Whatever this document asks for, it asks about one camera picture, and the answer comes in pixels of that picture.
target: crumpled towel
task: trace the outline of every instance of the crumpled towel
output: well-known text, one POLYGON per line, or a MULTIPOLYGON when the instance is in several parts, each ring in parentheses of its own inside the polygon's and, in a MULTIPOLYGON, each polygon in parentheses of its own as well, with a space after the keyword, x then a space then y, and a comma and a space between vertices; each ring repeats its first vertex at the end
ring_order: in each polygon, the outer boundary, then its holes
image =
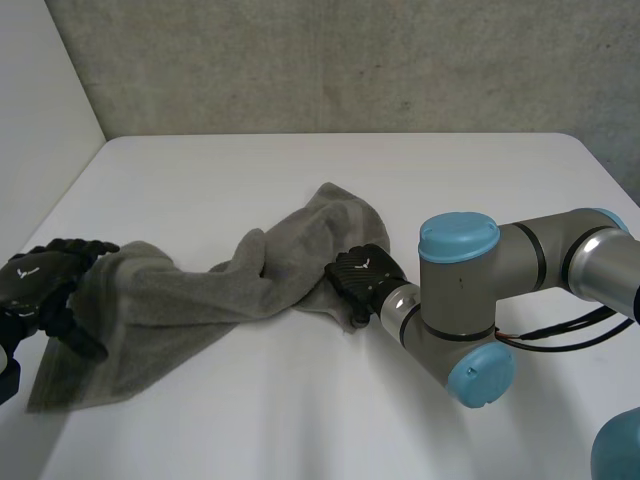
POLYGON ((332 315, 346 331, 351 311, 323 278, 349 248, 389 236, 365 201, 326 183, 309 203, 266 233, 252 230, 233 258, 208 273, 187 273, 153 245, 134 242, 99 260, 71 306, 109 351, 98 366, 50 340, 28 411, 70 410, 131 398, 239 323, 295 305, 332 315))

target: robotic hand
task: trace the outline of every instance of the robotic hand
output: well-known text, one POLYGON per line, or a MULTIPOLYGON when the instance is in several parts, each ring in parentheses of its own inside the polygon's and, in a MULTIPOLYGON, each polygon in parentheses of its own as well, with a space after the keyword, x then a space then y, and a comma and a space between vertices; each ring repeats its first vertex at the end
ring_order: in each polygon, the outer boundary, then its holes
POLYGON ((18 392, 20 364, 13 358, 18 344, 38 330, 82 358, 107 358, 104 345, 76 323, 67 302, 97 259, 118 250, 107 242, 56 239, 15 255, 0 269, 0 404, 18 392))

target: concrete wall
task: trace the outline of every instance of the concrete wall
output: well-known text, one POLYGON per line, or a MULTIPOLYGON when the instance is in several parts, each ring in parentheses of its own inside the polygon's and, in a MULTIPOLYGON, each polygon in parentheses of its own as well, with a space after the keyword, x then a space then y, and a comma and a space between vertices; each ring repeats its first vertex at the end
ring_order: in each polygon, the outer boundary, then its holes
POLYGON ((108 138, 564 132, 640 201, 637 0, 48 6, 108 138))
POLYGON ((44 2, 0 1, 0 266, 104 142, 44 2))

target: white wall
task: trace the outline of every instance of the white wall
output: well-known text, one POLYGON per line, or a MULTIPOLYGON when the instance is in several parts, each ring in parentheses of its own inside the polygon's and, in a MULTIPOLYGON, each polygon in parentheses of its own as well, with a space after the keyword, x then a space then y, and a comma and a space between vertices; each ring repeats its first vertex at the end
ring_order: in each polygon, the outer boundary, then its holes
POLYGON ((0 265, 104 136, 41 0, 0 1, 0 265))

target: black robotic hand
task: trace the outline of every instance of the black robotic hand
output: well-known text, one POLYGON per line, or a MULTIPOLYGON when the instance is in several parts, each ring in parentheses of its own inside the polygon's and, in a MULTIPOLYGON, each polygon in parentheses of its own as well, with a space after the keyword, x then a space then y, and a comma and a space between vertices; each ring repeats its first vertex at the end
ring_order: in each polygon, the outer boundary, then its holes
POLYGON ((96 260, 118 250, 107 242, 56 239, 15 255, 0 269, 0 404, 18 391, 20 365, 13 358, 18 344, 38 330, 83 358, 107 358, 106 348, 76 323, 67 302, 96 260))
POLYGON ((327 279, 353 309, 357 323, 367 324, 380 315, 385 298, 407 282, 400 266, 377 245, 353 247, 324 268, 327 279))

